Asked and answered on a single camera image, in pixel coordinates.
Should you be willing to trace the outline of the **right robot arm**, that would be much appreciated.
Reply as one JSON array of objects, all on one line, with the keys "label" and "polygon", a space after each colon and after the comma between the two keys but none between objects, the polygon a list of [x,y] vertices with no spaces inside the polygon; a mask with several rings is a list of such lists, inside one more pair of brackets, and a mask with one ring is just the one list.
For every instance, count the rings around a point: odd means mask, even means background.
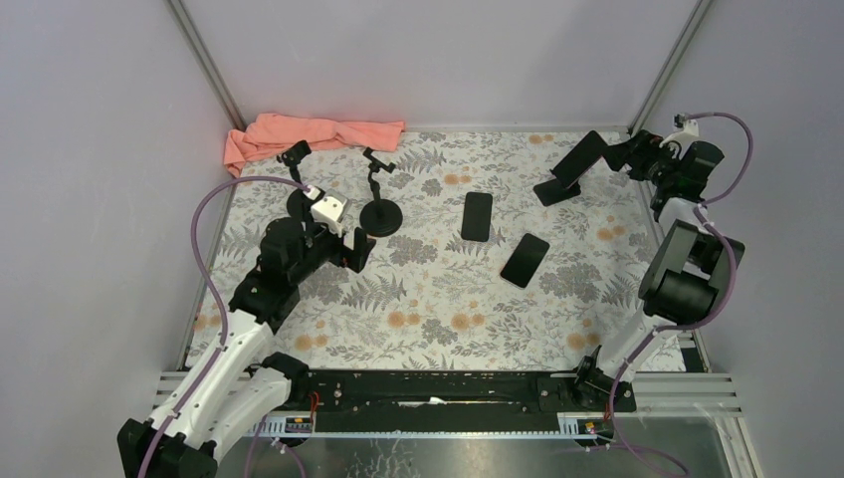
[{"label": "right robot arm", "polygon": [[730,290],[744,246],[715,232],[703,204],[709,176],[724,158],[717,146],[696,140],[675,151],[670,140],[646,130],[614,145],[592,131],[582,143],[589,158],[655,186],[650,208],[666,230],[640,284],[640,307],[578,365],[568,394],[580,408],[594,410],[627,391],[641,364],[668,339],[711,318]]}]

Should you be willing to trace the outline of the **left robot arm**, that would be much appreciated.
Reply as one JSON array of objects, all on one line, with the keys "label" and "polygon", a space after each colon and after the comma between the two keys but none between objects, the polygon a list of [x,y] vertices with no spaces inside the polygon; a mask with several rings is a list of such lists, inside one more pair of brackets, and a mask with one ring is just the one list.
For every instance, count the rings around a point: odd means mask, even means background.
[{"label": "left robot arm", "polygon": [[220,344],[208,348],[178,387],[144,421],[117,435],[128,477],[213,477],[219,463],[275,408],[309,395],[309,368],[269,344],[300,300],[299,285],[323,264],[359,273],[376,242],[355,228],[353,245],[324,223],[271,222],[255,267],[229,303]]}]

